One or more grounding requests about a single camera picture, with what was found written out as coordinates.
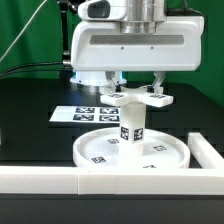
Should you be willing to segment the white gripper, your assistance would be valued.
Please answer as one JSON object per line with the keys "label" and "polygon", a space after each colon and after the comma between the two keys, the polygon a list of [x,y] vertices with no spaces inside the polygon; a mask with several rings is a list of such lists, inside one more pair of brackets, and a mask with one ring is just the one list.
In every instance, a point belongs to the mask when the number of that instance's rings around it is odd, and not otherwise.
{"label": "white gripper", "polygon": [[113,71],[155,71],[151,93],[163,93],[164,71],[192,71],[201,63],[201,16],[169,16],[165,0],[86,0],[71,45],[78,71],[106,71],[109,86],[120,92]]}

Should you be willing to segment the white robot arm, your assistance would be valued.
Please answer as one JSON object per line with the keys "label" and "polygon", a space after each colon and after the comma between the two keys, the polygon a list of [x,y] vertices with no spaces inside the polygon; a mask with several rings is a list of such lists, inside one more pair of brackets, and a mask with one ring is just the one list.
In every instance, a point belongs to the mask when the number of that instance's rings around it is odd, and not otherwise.
{"label": "white robot arm", "polygon": [[169,71],[193,71],[201,62],[205,19],[168,9],[166,0],[86,0],[71,46],[71,81],[117,88],[124,72],[152,71],[152,92]]}

